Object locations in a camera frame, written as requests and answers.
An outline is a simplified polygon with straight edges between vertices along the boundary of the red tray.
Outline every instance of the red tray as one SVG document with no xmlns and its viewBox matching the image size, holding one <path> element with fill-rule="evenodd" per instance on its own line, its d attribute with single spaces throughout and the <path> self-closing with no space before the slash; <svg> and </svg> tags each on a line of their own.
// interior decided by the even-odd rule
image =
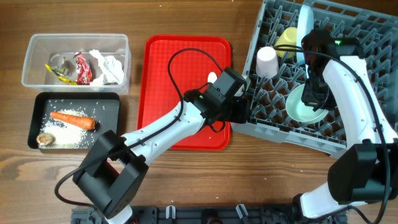
<svg viewBox="0 0 398 224">
<path fill-rule="evenodd" d="M 179 102 L 177 92 L 167 73 L 167 63 L 175 52 L 189 47 L 208 52 L 222 68 L 231 66 L 231 46 L 221 37 L 188 35 L 151 37 L 145 46 L 137 129 L 161 118 Z M 217 76 L 221 74 L 210 58 L 194 51 L 182 52 L 176 56 L 172 62 L 171 72 L 182 94 L 205 84 L 210 72 L 215 72 Z M 221 126 L 221 122 L 214 124 L 216 129 L 220 129 Z M 219 133 L 204 127 L 195 135 L 179 141 L 171 149 L 216 151 L 227 146 L 230 138 L 229 123 L 226 123 L 224 130 Z"/>
</svg>

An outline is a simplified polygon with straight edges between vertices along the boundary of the white robotic arm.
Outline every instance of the white robotic arm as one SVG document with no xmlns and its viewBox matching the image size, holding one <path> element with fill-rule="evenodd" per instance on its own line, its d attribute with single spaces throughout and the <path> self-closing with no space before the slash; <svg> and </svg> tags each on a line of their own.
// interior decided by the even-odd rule
<svg viewBox="0 0 398 224">
<path fill-rule="evenodd" d="M 343 56 L 340 60 L 349 65 L 365 82 L 371 93 L 373 102 L 377 102 L 366 71 L 365 59 L 358 56 Z M 323 71 L 323 78 L 334 94 L 340 116 L 344 122 L 347 138 L 347 149 L 354 144 L 362 144 L 369 139 L 373 144 L 380 144 L 379 133 L 376 130 L 373 114 L 371 113 L 369 101 L 363 89 L 351 74 L 340 63 L 330 60 Z M 397 139 L 397 133 L 391 128 L 379 104 L 375 105 L 379 120 L 383 124 L 383 135 L 387 143 L 393 143 Z M 335 212 L 346 205 L 340 205 L 333 199 L 328 183 L 319 188 L 305 193 L 301 196 L 301 208 L 303 215 L 307 218 L 318 218 L 325 214 Z M 364 205 L 365 202 L 353 202 L 351 205 Z"/>
<path fill-rule="evenodd" d="M 152 124 L 140 130 L 123 134 L 122 137 L 126 138 L 125 144 L 127 146 L 134 144 L 138 139 L 144 139 L 166 124 L 169 124 L 178 115 L 181 109 L 180 104 L 178 103 L 172 111 Z M 169 129 L 146 141 L 143 145 L 132 148 L 131 151 L 137 156 L 144 156 L 146 158 L 145 163 L 149 166 L 158 156 L 175 143 L 201 130 L 205 121 L 206 119 L 201 115 L 201 111 L 196 106 L 191 102 L 184 101 L 183 112 L 179 122 L 174 123 Z"/>
<path fill-rule="evenodd" d="M 322 32 L 324 31 L 313 30 L 303 41 L 303 46 L 307 47 L 304 50 L 318 49 L 321 52 L 324 50 L 323 53 L 340 56 L 340 60 L 352 68 L 362 79 L 371 101 L 354 74 L 341 63 L 328 58 L 306 55 L 307 62 L 313 63 L 312 75 L 315 77 L 312 81 L 307 80 L 306 85 L 308 84 L 308 88 L 311 89 L 308 91 L 315 96 L 313 92 L 322 92 L 321 89 L 325 87 L 320 82 L 327 84 L 325 100 L 320 103 L 330 103 L 330 92 L 333 94 L 344 122 L 347 139 L 347 150 L 341 151 L 340 158 L 330 168 L 328 182 L 300 196 L 299 204 L 302 216 L 310 219 L 324 217 L 347 207 L 347 205 L 358 206 L 367 202 L 381 201 L 386 185 L 386 171 L 378 161 L 383 158 L 380 156 L 383 143 L 380 135 L 384 136 L 385 143 L 392 148 L 396 148 L 394 143 L 398 139 L 397 133 L 387 122 L 374 94 L 368 78 L 365 59 L 358 55 L 351 55 L 352 53 L 361 54 L 361 49 L 356 49 L 357 40 L 338 40 L 336 41 L 338 45 L 334 47 L 334 40 L 328 34 L 324 38 L 318 36 L 323 35 Z M 344 41 L 347 41 L 348 45 L 340 46 Z M 376 128 L 371 103 L 374 103 L 378 120 L 382 125 L 381 134 Z M 395 197 L 396 194 L 391 194 L 389 199 Z"/>
</svg>

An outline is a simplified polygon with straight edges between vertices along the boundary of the gray dish rack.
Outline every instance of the gray dish rack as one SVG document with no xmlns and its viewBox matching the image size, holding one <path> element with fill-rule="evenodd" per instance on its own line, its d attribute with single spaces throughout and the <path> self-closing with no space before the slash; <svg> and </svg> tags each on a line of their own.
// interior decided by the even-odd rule
<svg viewBox="0 0 398 224">
<path fill-rule="evenodd" d="M 357 37 L 366 53 L 368 76 L 390 125 L 398 127 L 398 17 L 345 6 L 324 0 L 304 0 L 314 15 L 315 29 L 328 29 L 333 37 Z M 346 148 L 344 125 L 338 108 L 315 124 L 299 123 L 285 111 L 289 93 L 304 84 L 304 65 L 296 56 L 279 58 L 279 73 L 272 79 L 256 75 L 256 54 L 261 47 L 274 45 L 288 27 L 296 27 L 299 4 L 264 1 L 254 27 L 243 74 L 251 84 L 246 98 L 251 100 L 251 117 L 246 124 L 232 124 L 234 131 L 278 143 L 310 147 L 339 158 Z"/>
</svg>

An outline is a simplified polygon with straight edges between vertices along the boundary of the wood grain surface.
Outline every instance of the wood grain surface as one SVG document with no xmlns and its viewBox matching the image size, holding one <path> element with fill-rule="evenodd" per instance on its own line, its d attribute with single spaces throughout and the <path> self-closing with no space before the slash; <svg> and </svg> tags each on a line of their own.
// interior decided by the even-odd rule
<svg viewBox="0 0 398 224">
<path fill-rule="evenodd" d="M 38 94 L 21 85 L 22 66 L 37 33 L 123 33 L 132 52 L 130 94 L 121 97 L 121 133 L 135 130 L 146 40 L 155 34 L 218 35 L 229 40 L 233 65 L 242 71 L 261 1 L 5 0 L 0 4 L 0 223 L 69 223 L 74 206 L 53 194 L 57 181 L 83 154 L 43 154 L 27 135 Z M 340 1 L 397 14 L 396 1 Z M 334 162 L 324 153 L 233 133 L 219 152 L 167 151 L 150 167 L 132 205 L 178 207 L 289 202 L 326 181 Z M 68 181 L 61 193 L 85 200 Z M 375 219 L 379 204 L 361 207 Z M 383 223 L 397 223 L 398 200 Z M 350 223 L 363 223 L 355 213 Z"/>
</svg>

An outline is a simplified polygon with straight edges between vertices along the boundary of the red wrapper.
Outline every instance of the red wrapper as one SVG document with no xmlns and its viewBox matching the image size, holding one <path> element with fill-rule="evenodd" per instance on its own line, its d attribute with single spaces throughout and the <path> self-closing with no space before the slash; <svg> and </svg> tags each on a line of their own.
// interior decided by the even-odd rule
<svg viewBox="0 0 398 224">
<path fill-rule="evenodd" d="M 93 74 L 91 72 L 90 65 L 83 58 L 81 52 L 78 52 L 73 56 L 77 64 L 77 80 L 79 85 L 89 85 L 93 81 Z"/>
</svg>

